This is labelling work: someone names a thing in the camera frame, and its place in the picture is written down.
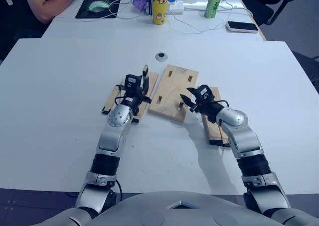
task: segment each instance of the white mouse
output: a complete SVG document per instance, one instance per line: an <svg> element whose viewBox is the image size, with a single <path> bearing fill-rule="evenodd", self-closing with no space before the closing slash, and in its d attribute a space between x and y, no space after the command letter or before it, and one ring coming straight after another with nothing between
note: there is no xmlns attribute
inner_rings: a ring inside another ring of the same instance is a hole
<svg viewBox="0 0 319 226"><path fill-rule="evenodd" d="M108 9L109 6L110 5L108 3L97 0L97 1L94 1L90 4L89 11L94 12L94 13L98 13L98 12L101 12L101 11Z"/></svg>

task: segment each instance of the wooden block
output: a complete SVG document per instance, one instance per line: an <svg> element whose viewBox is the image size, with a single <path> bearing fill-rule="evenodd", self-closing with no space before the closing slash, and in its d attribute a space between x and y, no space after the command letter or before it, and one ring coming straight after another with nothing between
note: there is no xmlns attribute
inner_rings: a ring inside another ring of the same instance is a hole
<svg viewBox="0 0 319 226"><path fill-rule="evenodd" d="M221 139L219 126L217 124L212 124L211 122L209 122L206 115L202 115L202 119L207 132L209 144L222 146L223 141Z"/></svg>
<svg viewBox="0 0 319 226"><path fill-rule="evenodd" d="M188 106L179 94L191 98L191 93L186 88L195 86L197 76L197 71L168 65L152 99L149 112L184 122Z"/></svg>
<svg viewBox="0 0 319 226"><path fill-rule="evenodd" d="M154 86L155 86L155 83L157 81L159 77L159 74L158 73L149 73L149 90L148 90L148 93L146 94L147 97L150 97L152 92L153 92L153 89L154 89ZM105 103L103 109L102 109L102 113L103 114L108 114L111 110L114 109L115 107L115 103L114 103L114 99L116 97L122 97L124 96L125 94L125 91L120 91L118 89L117 86L114 87L110 97L108 98L107 102ZM145 109L146 109L146 106L147 106L147 103L142 103L140 106L139 106L139 113L134 116L132 122L135 122L135 123L139 123L144 112L145 112Z"/></svg>
<svg viewBox="0 0 319 226"><path fill-rule="evenodd" d="M218 88L215 87L209 87L213 95L215 96L215 100L221 100L219 90ZM224 133L224 131L219 127L216 123L211 123L208 121L207 116L203 115L203 122L206 128L207 136L209 143L211 145L219 145L219 146L224 146L224 147L229 147L229 142L228 142L228 137Z"/></svg>
<svg viewBox="0 0 319 226"><path fill-rule="evenodd" d="M148 93L146 94L147 97L150 97L152 92L153 92L153 89L155 87L155 83L156 81L158 80L158 77L159 77L159 74L158 73L149 73L149 90L148 90ZM145 112L145 109L146 109L146 106L147 106L147 103L142 103L140 106L139 106L139 113L133 118L133 122L136 122L136 123L139 123L144 112Z"/></svg>

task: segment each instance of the power strip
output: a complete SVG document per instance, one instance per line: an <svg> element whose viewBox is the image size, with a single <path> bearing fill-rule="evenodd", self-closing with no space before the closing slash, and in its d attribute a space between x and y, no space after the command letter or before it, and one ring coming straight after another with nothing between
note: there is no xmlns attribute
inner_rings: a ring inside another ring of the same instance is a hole
<svg viewBox="0 0 319 226"><path fill-rule="evenodd" d="M166 14L183 14L184 4L183 1L176 1L174 4L168 4L168 10Z"/></svg>

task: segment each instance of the green juice box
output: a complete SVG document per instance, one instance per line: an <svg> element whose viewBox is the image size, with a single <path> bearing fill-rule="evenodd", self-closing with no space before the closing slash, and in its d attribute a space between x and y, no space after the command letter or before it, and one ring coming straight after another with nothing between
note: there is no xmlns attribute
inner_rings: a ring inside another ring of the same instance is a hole
<svg viewBox="0 0 319 226"><path fill-rule="evenodd" d="M206 18L215 18L217 8L221 0L208 0L204 16Z"/></svg>

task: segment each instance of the smartphone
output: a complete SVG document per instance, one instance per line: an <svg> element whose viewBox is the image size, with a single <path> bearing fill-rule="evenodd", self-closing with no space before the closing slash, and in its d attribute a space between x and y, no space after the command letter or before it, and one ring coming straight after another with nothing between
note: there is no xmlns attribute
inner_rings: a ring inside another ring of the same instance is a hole
<svg viewBox="0 0 319 226"><path fill-rule="evenodd" d="M258 33L258 28L254 23L242 23L227 21L227 28L230 31L245 32L245 33Z"/></svg>

